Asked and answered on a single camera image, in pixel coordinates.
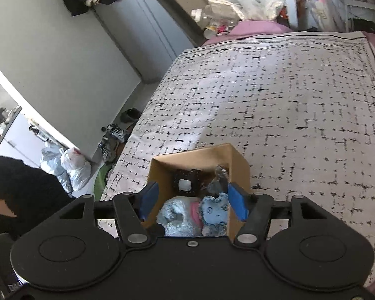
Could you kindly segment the grey pink plush toy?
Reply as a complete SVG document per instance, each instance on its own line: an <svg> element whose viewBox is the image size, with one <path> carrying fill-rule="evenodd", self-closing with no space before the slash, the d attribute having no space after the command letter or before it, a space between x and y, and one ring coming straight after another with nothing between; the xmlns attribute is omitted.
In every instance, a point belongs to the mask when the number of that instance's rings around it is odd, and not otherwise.
<svg viewBox="0 0 375 300"><path fill-rule="evenodd" d="M203 223L199 215L201 199L177 196L167 200L159 211L156 223L167 237L202 236Z"/></svg>

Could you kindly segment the brown cardboard box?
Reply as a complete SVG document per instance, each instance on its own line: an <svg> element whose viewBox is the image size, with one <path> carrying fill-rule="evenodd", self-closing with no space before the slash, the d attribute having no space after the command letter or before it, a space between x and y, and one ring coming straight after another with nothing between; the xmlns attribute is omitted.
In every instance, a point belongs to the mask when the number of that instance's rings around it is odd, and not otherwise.
<svg viewBox="0 0 375 300"><path fill-rule="evenodd" d="M231 144L151 160L149 183L156 183L143 226L158 224L167 237L224 237L235 239L243 223L231 206L228 187L250 188L250 167Z"/></svg>

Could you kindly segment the white plastic bags on floor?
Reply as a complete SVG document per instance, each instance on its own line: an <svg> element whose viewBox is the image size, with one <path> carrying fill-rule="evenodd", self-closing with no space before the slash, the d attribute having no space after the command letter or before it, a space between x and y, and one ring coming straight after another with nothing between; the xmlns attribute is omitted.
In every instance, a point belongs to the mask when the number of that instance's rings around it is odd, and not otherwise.
<svg viewBox="0 0 375 300"><path fill-rule="evenodd" d="M55 176L68 194L82 190L91 178L91 163L78 150L49 142L41 151L40 168Z"/></svg>

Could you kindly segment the shoes on floor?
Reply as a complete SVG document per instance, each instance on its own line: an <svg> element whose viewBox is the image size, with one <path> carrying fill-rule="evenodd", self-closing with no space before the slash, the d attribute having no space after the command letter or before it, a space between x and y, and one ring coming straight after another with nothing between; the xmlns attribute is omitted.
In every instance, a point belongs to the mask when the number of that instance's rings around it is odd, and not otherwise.
<svg viewBox="0 0 375 300"><path fill-rule="evenodd" d="M130 108L120 116L120 122L125 124L126 128L122 128L116 123L111 123L107 127L101 128L104 135L98 145L98 149L101 152L104 163L109 164L116 161L118 158L118 148L127 143L133 127L141 115L142 112L140 110Z"/></svg>

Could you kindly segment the patterned white bed blanket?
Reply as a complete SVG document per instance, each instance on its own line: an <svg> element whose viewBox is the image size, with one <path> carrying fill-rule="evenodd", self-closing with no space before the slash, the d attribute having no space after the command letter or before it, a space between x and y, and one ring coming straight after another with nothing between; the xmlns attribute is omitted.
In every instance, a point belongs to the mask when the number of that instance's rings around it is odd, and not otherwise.
<svg viewBox="0 0 375 300"><path fill-rule="evenodd" d="M224 143L248 161L251 190L302 194L375 249L375 48L364 34L262 35L183 52L102 198L140 190L155 156Z"/></svg>

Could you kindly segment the pink bed sheet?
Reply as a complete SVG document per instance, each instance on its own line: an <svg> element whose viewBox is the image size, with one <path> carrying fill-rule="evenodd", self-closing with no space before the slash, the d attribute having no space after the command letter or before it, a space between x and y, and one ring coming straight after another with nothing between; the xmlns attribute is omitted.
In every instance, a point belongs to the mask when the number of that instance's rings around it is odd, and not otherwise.
<svg viewBox="0 0 375 300"><path fill-rule="evenodd" d="M264 40L245 62L254 181L312 198L375 248L375 34L247 20L209 44L252 38ZM370 279L375 293L375 264Z"/></svg>

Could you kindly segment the grey door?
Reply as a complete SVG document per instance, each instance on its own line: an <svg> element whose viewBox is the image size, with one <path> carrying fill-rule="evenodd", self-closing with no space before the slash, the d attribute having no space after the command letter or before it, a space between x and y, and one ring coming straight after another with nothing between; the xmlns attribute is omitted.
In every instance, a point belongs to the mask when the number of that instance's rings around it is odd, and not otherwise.
<svg viewBox="0 0 375 300"><path fill-rule="evenodd" d="M117 0L91 13L145 84L160 81L177 56L194 47L158 0Z"/></svg>

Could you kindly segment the clear plastic bottle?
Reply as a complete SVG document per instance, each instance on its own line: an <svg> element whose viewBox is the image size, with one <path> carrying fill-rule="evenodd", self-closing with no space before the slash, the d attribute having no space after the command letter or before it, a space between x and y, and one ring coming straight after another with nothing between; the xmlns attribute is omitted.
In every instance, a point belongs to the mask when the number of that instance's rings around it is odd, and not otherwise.
<svg viewBox="0 0 375 300"><path fill-rule="evenodd" d="M199 23L205 20L230 20L234 19L236 14L232 9L222 5L207 5L204 9L193 9L190 15Z"/></svg>

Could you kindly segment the white shopping bag under desk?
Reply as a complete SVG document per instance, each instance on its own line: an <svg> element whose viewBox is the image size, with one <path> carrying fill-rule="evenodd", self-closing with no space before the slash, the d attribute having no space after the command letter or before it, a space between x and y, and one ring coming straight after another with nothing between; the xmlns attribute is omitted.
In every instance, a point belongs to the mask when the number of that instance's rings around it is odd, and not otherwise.
<svg viewBox="0 0 375 300"><path fill-rule="evenodd" d="M333 0L305 0L318 28L323 32L341 32L344 24Z"/></svg>

